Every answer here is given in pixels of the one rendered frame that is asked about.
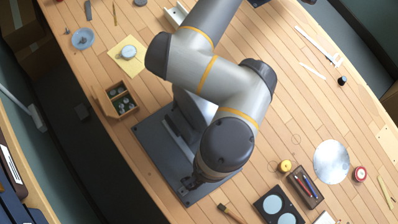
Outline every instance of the wooden brush handle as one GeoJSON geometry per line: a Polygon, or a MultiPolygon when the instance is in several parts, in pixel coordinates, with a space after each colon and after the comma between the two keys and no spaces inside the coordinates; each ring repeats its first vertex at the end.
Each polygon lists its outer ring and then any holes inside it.
{"type": "Polygon", "coordinates": [[[239,224],[247,224],[245,221],[243,221],[241,218],[239,218],[237,215],[235,215],[234,213],[232,213],[231,211],[229,211],[227,213],[231,218],[235,219],[235,221],[237,221],[239,224]]]}

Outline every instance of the silver disc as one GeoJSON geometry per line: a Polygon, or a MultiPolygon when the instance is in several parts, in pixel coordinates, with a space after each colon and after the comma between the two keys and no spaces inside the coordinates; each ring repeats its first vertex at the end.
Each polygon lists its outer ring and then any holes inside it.
{"type": "Polygon", "coordinates": [[[315,150],[313,169],[318,178],[326,184],[338,184],[349,171],[349,155],[342,143],[326,140],[315,150]]]}

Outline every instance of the light blue disc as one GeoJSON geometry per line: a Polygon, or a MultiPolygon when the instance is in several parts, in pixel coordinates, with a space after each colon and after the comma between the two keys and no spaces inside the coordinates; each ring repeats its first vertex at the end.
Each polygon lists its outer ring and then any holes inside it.
{"type": "Polygon", "coordinates": [[[278,224],[296,224],[296,217],[291,213],[285,213],[278,219],[278,224]]]}
{"type": "Polygon", "coordinates": [[[262,203],[264,211],[270,215],[278,213],[282,209],[283,201],[278,195],[270,195],[266,197],[262,203]]]}

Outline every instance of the robotic arm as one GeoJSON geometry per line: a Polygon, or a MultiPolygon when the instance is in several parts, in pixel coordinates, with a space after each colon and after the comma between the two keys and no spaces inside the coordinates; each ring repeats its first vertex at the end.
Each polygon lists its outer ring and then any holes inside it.
{"type": "Polygon", "coordinates": [[[266,63],[239,65],[213,54],[242,0],[199,0],[174,34],[150,43],[145,66],[153,74],[218,105],[193,162],[181,181],[188,190],[218,182],[250,158],[254,139],[272,100],[277,77],[266,63]]]}

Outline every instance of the blue dish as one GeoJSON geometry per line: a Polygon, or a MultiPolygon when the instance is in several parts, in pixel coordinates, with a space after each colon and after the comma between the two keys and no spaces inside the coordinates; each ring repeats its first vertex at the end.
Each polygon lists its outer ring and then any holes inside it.
{"type": "Polygon", "coordinates": [[[78,50],[85,50],[91,47],[94,44],[94,40],[94,31],[88,27],[83,27],[76,30],[76,32],[72,36],[72,44],[78,50]],[[87,39],[85,43],[81,43],[82,37],[87,39]]]}

